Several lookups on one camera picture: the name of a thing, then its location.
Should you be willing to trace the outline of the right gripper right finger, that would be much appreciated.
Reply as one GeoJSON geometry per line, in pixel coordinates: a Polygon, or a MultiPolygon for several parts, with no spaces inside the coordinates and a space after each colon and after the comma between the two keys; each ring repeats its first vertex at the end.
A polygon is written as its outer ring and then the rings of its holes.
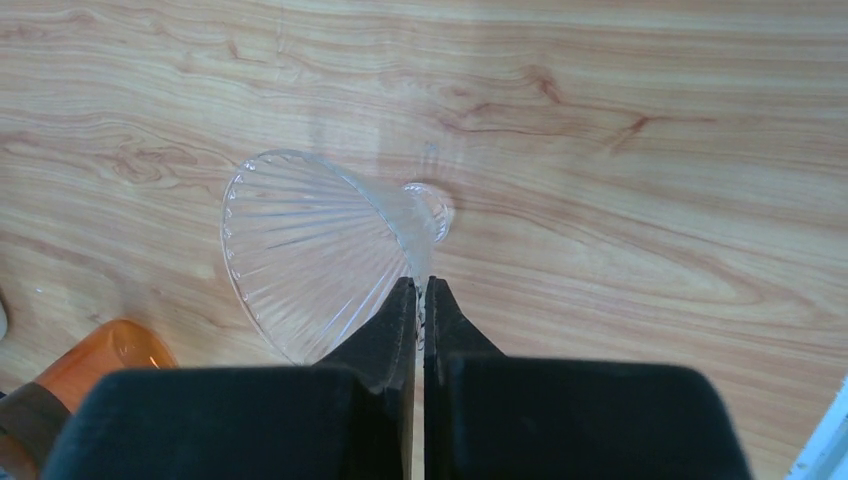
{"type": "Polygon", "coordinates": [[[448,283],[425,295],[429,479],[747,479],[713,384],[669,364],[509,356],[448,283]]]}

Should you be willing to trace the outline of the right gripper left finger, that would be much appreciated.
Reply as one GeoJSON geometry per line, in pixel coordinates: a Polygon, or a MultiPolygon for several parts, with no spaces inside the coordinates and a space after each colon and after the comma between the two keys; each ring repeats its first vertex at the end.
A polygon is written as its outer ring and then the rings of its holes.
{"type": "Polygon", "coordinates": [[[132,369],[64,427],[46,479],[406,479],[418,295],[382,306],[310,366],[132,369]]]}

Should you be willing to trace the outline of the orange glass carafe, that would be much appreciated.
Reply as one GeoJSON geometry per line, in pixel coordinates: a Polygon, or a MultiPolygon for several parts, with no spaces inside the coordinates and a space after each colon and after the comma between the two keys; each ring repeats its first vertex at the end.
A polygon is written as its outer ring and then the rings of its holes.
{"type": "Polygon", "coordinates": [[[176,365],[152,330],[129,319],[102,324],[33,381],[1,398],[1,477],[38,479],[64,424],[104,376],[176,365]]]}

